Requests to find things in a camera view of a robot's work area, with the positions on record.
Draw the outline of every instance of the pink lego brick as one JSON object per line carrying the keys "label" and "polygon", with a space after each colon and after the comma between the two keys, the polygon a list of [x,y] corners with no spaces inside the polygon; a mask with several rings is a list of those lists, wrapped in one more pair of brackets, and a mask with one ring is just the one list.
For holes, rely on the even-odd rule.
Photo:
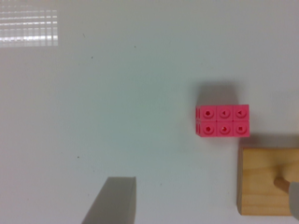
{"label": "pink lego brick", "polygon": [[217,123],[216,122],[198,122],[197,134],[201,137],[216,137]]}
{"label": "pink lego brick", "polygon": [[196,121],[195,129],[196,129],[196,134],[200,136],[200,122],[199,121]]}
{"label": "pink lego brick", "polygon": [[231,121],[217,122],[217,136],[218,137],[233,137],[234,127]]}
{"label": "pink lego brick", "polygon": [[196,118],[196,120],[200,119],[200,106],[196,107],[195,118]]}
{"label": "pink lego brick", "polygon": [[234,137],[249,137],[249,121],[234,121]]}
{"label": "pink lego brick", "polygon": [[233,120],[249,120],[249,105],[234,105]]}
{"label": "pink lego brick", "polygon": [[232,105],[217,105],[216,121],[233,121],[234,107]]}
{"label": "pink lego brick", "polygon": [[200,120],[201,121],[216,121],[216,106],[202,105],[200,106]]}

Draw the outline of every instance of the white table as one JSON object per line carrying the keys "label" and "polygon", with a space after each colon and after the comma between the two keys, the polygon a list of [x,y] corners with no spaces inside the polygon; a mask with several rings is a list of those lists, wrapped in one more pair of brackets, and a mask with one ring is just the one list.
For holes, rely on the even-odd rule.
{"label": "white table", "polygon": [[238,139],[194,109],[219,86],[253,135],[298,134],[298,1],[0,3],[0,223],[80,223],[109,176],[136,224],[297,223],[238,214]]}

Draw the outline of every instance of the lego brick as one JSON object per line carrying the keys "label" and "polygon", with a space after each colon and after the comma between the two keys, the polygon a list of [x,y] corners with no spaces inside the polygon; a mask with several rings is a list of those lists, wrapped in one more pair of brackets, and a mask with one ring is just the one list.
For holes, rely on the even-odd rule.
{"label": "lego brick", "polygon": [[249,121],[234,121],[234,137],[249,137]]}
{"label": "lego brick", "polygon": [[200,122],[199,121],[196,121],[195,129],[196,129],[196,134],[200,136]]}
{"label": "lego brick", "polygon": [[200,119],[200,106],[196,107],[195,118],[196,118],[196,120]]}
{"label": "lego brick", "polygon": [[201,137],[216,137],[217,136],[217,123],[216,122],[198,122],[198,134]]}
{"label": "lego brick", "polygon": [[200,120],[216,121],[216,106],[215,105],[200,106]]}
{"label": "lego brick", "polygon": [[234,107],[232,105],[217,105],[216,112],[216,121],[233,121]]}
{"label": "lego brick", "polygon": [[249,120],[249,105],[234,105],[233,120]]}
{"label": "lego brick", "polygon": [[220,121],[217,122],[217,136],[218,137],[233,137],[233,123],[231,121]]}

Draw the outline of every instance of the wooden block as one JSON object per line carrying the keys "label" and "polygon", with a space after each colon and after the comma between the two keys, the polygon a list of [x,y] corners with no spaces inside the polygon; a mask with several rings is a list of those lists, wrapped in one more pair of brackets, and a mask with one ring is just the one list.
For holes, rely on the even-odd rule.
{"label": "wooden block", "polygon": [[299,182],[299,148],[240,148],[237,208],[245,216],[290,216],[289,195],[276,177]]}

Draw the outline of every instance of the lego stud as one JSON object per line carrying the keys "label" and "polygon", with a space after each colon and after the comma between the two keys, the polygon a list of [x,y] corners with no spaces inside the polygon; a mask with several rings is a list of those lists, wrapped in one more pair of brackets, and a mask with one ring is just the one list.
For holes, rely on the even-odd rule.
{"label": "lego stud", "polygon": [[236,115],[238,118],[243,119],[243,118],[247,115],[247,112],[246,112],[245,109],[240,108],[240,109],[238,109],[238,110],[236,111],[235,115]]}
{"label": "lego stud", "polygon": [[236,131],[237,133],[239,133],[239,134],[243,134],[243,133],[245,133],[246,130],[247,130],[247,128],[246,128],[245,126],[237,126],[236,129],[235,129],[235,131]]}
{"label": "lego stud", "polygon": [[230,112],[230,110],[228,110],[228,109],[223,109],[223,110],[220,112],[220,116],[221,116],[221,118],[223,118],[223,119],[227,119],[228,117],[230,117],[230,115],[231,115],[231,112]]}
{"label": "lego stud", "polygon": [[222,134],[228,134],[230,131],[231,131],[231,129],[229,127],[225,127],[225,126],[221,127],[221,129],[220,129],[220,132]]}
{"label": "lego stud", "polygon": [[204,117],[205,117],[206,119],[211,119],[211,118],[213,118],[213,116],[214,116],[214,112],[213,112],[212,110],[207,110],[207,111],[205,111],[205,113],[204,113]]}
{"label": "lego stud", "polygon": [[207,127],[205,127],[205,129],[204,129],[204,133],[205,133],[205,134],[213,134],[213,133],[214,133],[214,128],[213,128],[213,127],[210,127],[210,126],[207,126]]}

